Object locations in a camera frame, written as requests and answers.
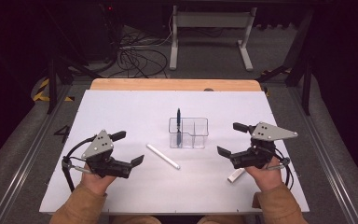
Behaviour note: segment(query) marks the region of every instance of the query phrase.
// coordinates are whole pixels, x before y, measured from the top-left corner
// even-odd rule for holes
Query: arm
[[[106,200],[107,187],[115,179],[115,176],[100,178],[98,175],[83,173],[80,184],[66,203],[56,211],[50,224],[97,223]]]
[[[276,158],[270,165],[278,165]],[[254,197],[253,207],[261,208],[266,223],[305,224],[301,209],[292,192],[283,184],[281,170],[257,169],[247,167],[246,171],[255,179],[261,192]]]

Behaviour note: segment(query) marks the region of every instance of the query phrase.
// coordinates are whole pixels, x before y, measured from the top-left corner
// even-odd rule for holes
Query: gray carpet
[[[248,43],[248,51],[254,65],[254,72],[246,72],[241,60],[240,52],[236,47],[236,40],[241,36],[241,30],[226,30],[219,37],[207,37],[197,32],[185,32],[179,38],[178,66],[175,71],[165,69],[171,78],[228,78],[254,79],[264,70],[274,69],[282,64],[284,56],[294,38],[296,30],[289,28],[267,29],[259,31],[254,28]],[[153,49],[170,56],[170,45],[165,44]],[[156,61],[163,59],[156,56]],[[156,67],[146,67],[145,71],[154,71]],[[112,67],[104,73],[117,71]],[[263,84],[268,87],[270,96],[268,101],[278,125],[296,130],[300,136],[295,140],[285,141],[290,153],[296,174],[305,192],[310,206],[310,212],[304,216],[309,223],[358,223],[351,222],[342,210],[331,186],[331,179],[318,158],[312,135],[302,117],[302,111],[296,108],[296,99],[293,92],[300,91],[285,88],[282,80],[286,75],[279,75],[270,82]],[[38,212],[40,203],[47,189],[53,169],[63,148],[62,136],[54,135],[63,126],[72,126],[76,111],[84,91],[90,87],[88,77],[76,77],[74,84],[65,94],[75,96],[73,102],[63,102],[51,118],[51,123],[44,138],[37,148],[37,157],[30,172],[23,178],[18,194],[5,210],[0,223],[48,223],[50,216]],[[36,102],[16,131],[7,139],[0,151],[0,202],[10,186],[12,178],[21,166],[28,150],[32,148],[34,139],[48,119],[46,112],[48,102]],[[358,169],[345,148],[337,130],[329,117],[320,97],[317,82],[313,79],[310,97],[309,119],[314,123],[332,163],[341,174],[351,202],[358,212]],[[247,217],[249,223],[255,223],[255,217]],[[107,223],[107,217],[102,216],[100,223]]]

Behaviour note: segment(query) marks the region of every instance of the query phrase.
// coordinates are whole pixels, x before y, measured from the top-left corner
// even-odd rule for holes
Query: floor
[[[182,33],[179,36],[177,69],[171,71],[168,65],[162,66],[164,72],[150,77],[255,79],[262,71],[282,64],[296,29],[278,27],[261,31],[254,28],[247,47],[255,68],[253,72],[245,71],[236,47],[243,30],[217,32],[217,37],[191,30]],[[171,46],[165,42],[142,49],[160,52],[138,53],[164,64],[166,59],[162,55],[169,59]],[[150,64],[153,63],[149,61],[149,66],[143,70],[146,74],[161,69],[157,63]],[[119,68],[115,65],[101,75],[139,76],[139,72],[133,70],[113,75],[117,71]],[[278,125],[300,133],[296,141],[285,144],[310,206],[310,212],[304,217],[315,224],[358,223],[358,169],[321,99],[317,81],[312,80],[310,116],[306,116],[299,107],[301,84],[286,88],[282,82],[286,77],[286,74],[279,75],[262,86],[268,88],[268,101]],[[64,146],[60,130],[72,125],[90,83],[89,77],[75,76],[71,86],[59,84],[61,100],[55,110],[47,115],[48,102],[35,102],[34,108],[7,139],[0,150],[0,223],[48,223],[50,215],[41,214],[38,210]],[[75,100],[64,101],[66,96]],[[253,215],[247,220],[257,223]],[[107,216],[101,216],[100,223],[107,222]]]

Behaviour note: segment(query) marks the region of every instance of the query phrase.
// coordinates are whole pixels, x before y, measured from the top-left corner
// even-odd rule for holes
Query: table
[[[232,129],[233,122],[255,125],[263,120],[276,125],[267,98],[260,89],[254,89],[255,81],[208,79],[201,84],[202,81],[150,78],[96,79],[92,83],[83,97],[62,155],[101,129],[109,133],[127,132],[126,138],[114,143],[112,156],[116,160],[130,161],[145,155],[144,162],[132,169],[130,178],[118,178],[109,187],[104,214],[239,215],[261,212],[251,208],[253,194],[258,191],[254,180],[243,174],[233,184],[229,183],[227,178],[234,168],[228,159],[217,154],[216,146],[235,153],[250,145],[248,135]],[[114,91],[107,91],[109,86]],[[205,88],[214,91],[198,91]],[[210,134],[204,149],[169,147],[168,120],[176,116],[178,107],[183,117],[209,120]],[[174,169],[147,149],[146,144],[176,161],[181,169]],[[287,155],[283,141],[275,144]],[[80,157],[86,147],[79,148],[73,156]],[[76,185],[81,173],[72,169],[71,175]],[[304,193],[296,175],[294,178],[292,192],[302,211],[307,212]],[[54,213],[69,195],[60,159],[40,212]]]

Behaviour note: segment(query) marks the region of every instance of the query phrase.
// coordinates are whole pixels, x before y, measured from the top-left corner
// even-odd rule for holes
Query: dark background
[[[158,27],[145,27],[146,30],[155,29],[155,33],[164,34],[167,8],[139,10],[144,18],[160,20]],[[36,81],[46,75],[49,57],[55,53],[76,54],[74,58],[84,56],[79,49],[81,40],[74,42],[75,48],[60,49],[62,37],[54,33],[46,15],[39,12],[40,7],[30,10],[23,2],[0,2],[0,147],[32,108],[31,90]],[[283,24],[284,27],[288,22],[298,24],[302,15],[298,7],[279,10],[261,7],[255,25],[265,28],[267,24]],[[313,19],[305,50],[313,58],[312,71],[324,102],[358,166],[358,1],[336,1],[333,6],[315,13]],[[143,28],[142,24],[133,26]],[[71,29],[74,28],[65,32],[77,32]]]

